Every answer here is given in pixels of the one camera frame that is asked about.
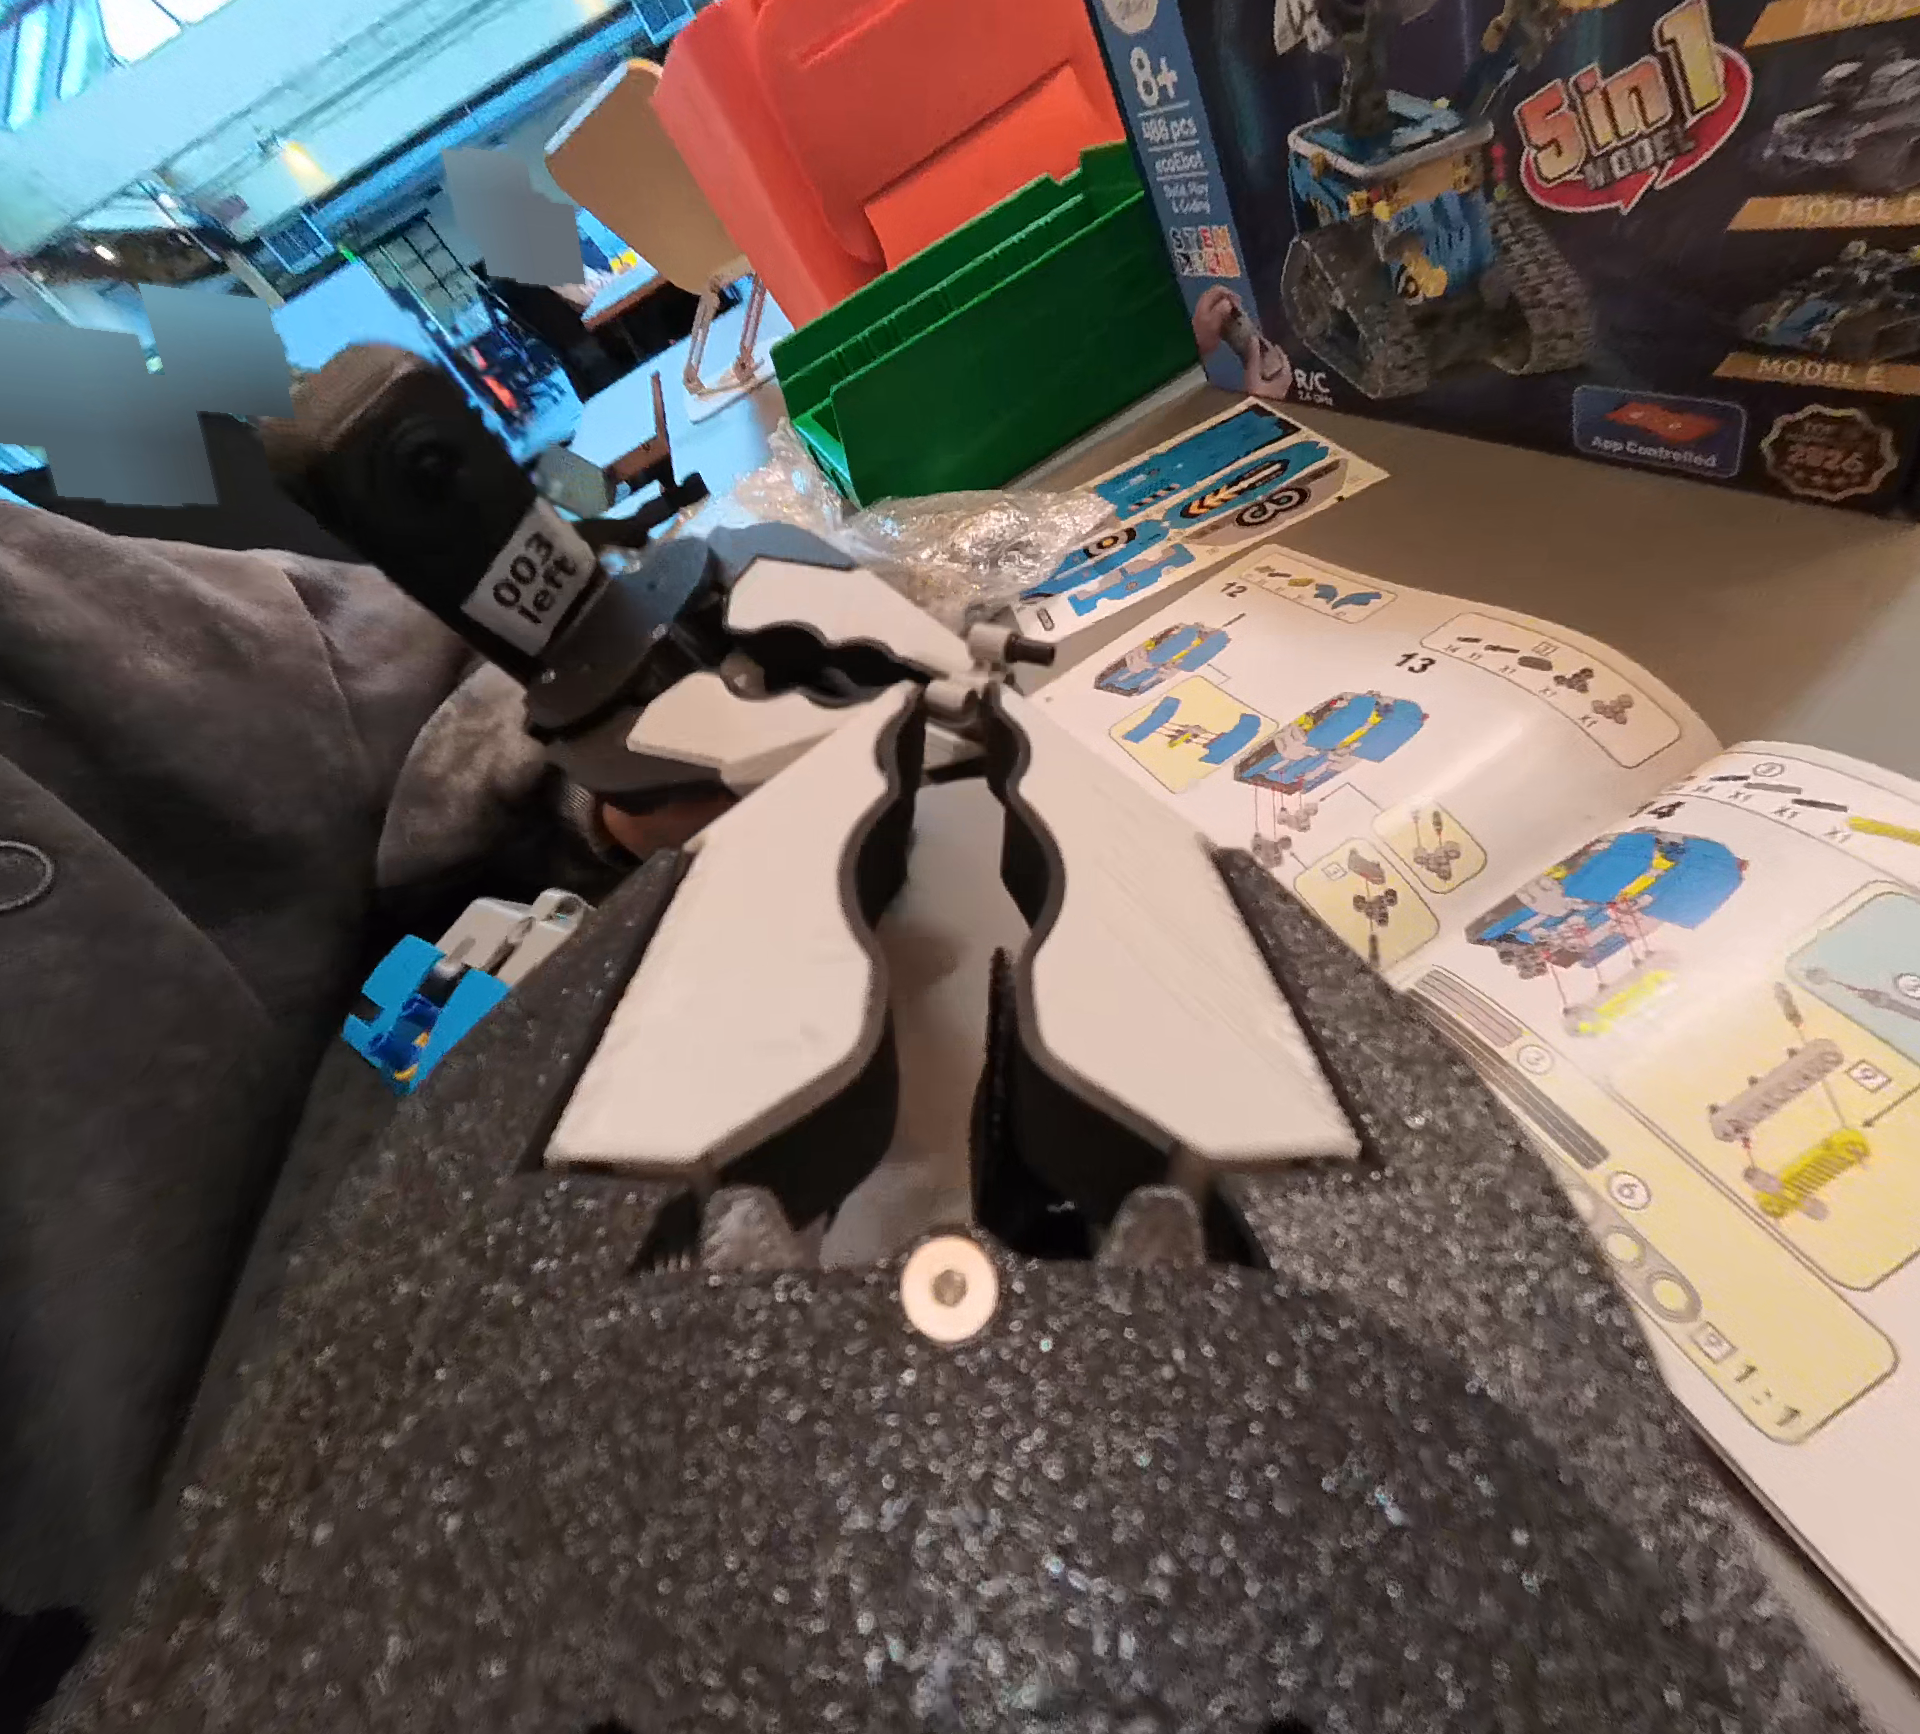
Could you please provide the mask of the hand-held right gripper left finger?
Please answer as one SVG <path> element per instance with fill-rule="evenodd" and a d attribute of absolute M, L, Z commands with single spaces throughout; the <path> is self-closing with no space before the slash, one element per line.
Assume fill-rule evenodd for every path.
<path fill-rule="evenodd" d="M 919 690 L 892 688 L 691 840 L 544 1167 L 713 1180 L 853 1092 L 917 788 Z"/>

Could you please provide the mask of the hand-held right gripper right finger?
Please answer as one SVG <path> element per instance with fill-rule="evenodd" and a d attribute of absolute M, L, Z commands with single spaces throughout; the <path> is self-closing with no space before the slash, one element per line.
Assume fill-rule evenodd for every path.
<path fill-rule="evenodd" d="M 985 697 L 1040 1173 L 1347 1162 L 1362 1141 L 1206 836 L 1014 690 Z"/>

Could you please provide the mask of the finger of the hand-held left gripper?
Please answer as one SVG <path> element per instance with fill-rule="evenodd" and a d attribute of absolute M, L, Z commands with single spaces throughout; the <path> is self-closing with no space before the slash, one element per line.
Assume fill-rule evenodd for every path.
<path fill-rule="evenodd" d="M 983 673 L 966 640 L 861 566 L 777 555 L 721 555 L 715 566 L 715 673 L 731 695 L 873 700 Z"/>
<path fill-rule="evenodd" d="M 831 704 L 805 690 L 745 695 L 721 676 L 685 676 L 648 703 L 622 746 L 713 779 L 742 799 L 852 725 L 881 722 L 908 706 L 908 688 Z"/>

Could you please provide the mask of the grey beam with holes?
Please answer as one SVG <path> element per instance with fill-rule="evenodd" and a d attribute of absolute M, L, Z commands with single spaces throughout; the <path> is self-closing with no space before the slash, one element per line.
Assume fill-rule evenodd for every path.
<path fill-rule="evenodd" d="M 985 693 L 1005 687 L 1020 667 L 1008 663 L 1004 657 L 1005 642 L 1014 634 L 1021 632 L 999 624 L 974 624 L 963 636 L 970 658 L 968 669 L 928 684 L 928 711 L 938 715 L 948 726 L 970 726 L 982 708 Z"/>

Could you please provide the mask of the building instruction booklet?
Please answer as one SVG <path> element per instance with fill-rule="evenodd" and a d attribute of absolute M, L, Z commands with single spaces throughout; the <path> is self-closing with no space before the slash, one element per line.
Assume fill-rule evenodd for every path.
<path fill-rule="evenodd" d="M 1259 546 L 1038 697 L 1428 1017 L 1915 1669 L 1918 800 L 1553 624 Z"/>

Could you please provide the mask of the person's left forearm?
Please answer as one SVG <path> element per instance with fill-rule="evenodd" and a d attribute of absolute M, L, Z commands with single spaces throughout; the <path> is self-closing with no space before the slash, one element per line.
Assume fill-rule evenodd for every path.
<path fill-rule="evenodd" d="M 398 905 L 529 901 L 562 889 L 600 901 L 617 863 L 581 824 L 576 791 L 523 729 L 515 681 L 461 669 L 405 750 L 374 855 L 375 893 Z"/>

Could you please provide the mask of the grey desk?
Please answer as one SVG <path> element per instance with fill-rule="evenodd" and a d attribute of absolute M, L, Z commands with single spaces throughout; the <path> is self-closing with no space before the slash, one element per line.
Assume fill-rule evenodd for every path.
<path fill-rule="evenodd" d="M 1769 738 L 1915 777 L 1915 526 L 1713 491 L 1535 451 L 1303 407 L 1387 479 L 1284 546 L 1337 570 L 1496 605 L 1584 632 L 1647 669 L 1721 742 Z M 901 973 L 906 1108 L 831 1260 L 906 1226 L 910 1189 L 958 1197 L 962 1102 L 982 1042 L 963 1025 L 1012 907 L 985 872 L 980 788 L 932 797 L 926 853 L 881 931 Z"/>

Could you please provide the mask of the person's left hand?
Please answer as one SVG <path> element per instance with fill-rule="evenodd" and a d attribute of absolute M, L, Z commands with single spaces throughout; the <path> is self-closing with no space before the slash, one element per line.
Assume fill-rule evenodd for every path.
<path fill-rule="evenodd" d="M 727 808 L 730 802 L 718 795 L 685 795 L 657 800 L 639 811 L 600 802 L 594 818 L 611 846 L 630 858 L 648 861 L 661 853 L 681 851 Z"/>

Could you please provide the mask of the clear bubble wrap bag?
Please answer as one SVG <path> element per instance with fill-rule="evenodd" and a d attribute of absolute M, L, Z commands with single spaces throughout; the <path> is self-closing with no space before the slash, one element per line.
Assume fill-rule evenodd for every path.
<path fill-rule="evenodd" d="M 821 538 L 948 629 L 1008 612 L 1115 524 L 1092 491 L 971 491 L 849 503 L 800 433 L 780 423 L 712 524 L 770 523 Z"/>

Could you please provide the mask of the green plastic bin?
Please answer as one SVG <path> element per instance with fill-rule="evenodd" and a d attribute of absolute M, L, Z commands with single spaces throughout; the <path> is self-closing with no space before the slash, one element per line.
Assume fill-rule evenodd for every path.
<path fill-rule="evenodd" d="M 996 491 L 1194 366 L 1130 147 L 1087 148 L 771 350 L 786 420 L 858 506 Z"/>

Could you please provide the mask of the grey blue toy robot body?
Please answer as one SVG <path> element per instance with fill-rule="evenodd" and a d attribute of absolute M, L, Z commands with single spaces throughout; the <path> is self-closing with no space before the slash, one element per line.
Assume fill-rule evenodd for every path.
<path fill-rule="evenodd" d="M 407 935 L 378 960 L 347 1008 L 342 1041 L 396 1099 L 419 1092 L 592 915 L 581 895 L 556 887 L 529 903 L 475 896 L 438 939 Z"/>

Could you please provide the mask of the light wooden stand panel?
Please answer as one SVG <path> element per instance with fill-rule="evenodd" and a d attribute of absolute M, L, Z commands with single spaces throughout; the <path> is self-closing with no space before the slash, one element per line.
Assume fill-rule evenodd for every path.
<path fill-rule="evenodd" d="M 657 280 L 696 297 L 681 380 L 691 417 L 704 420 L 771 376 L 757 354 L 766 291 L 659 121 L 659 82 L 657 63 L 624 63 L 545 138 L 542 163 Z M 705 379 L 708 335 L 721 294 L 738 282 L 745 288 L 738 345 L 727 366 Z"/>

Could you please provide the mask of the blue sticker sheet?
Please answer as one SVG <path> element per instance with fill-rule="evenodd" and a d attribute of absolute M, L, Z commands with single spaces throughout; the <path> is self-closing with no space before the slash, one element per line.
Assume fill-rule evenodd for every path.
<path fill-rule="evenodd" d="M 1237 402 L 1070 491 L 1100 511 L 1014 607 L 1061 642 L 1374 486 L 1386 472 L 1270 402 Z"/>

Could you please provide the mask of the orange plastic case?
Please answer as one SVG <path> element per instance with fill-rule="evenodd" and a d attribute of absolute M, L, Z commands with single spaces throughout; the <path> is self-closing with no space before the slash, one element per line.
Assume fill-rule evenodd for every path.
<path fill-rule="evenodd" d="M 1085 0 L 718 0 L 653 110 L 795 329 L 1124 135 Z"/>

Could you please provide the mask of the dark toy kit box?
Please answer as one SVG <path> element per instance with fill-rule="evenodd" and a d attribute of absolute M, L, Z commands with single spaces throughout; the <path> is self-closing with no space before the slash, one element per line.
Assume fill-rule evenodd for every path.
<path fill-rule="evenodd" d="M 1220 389 L 1915 521 L 1918 0 L 1085 0 Z"/>

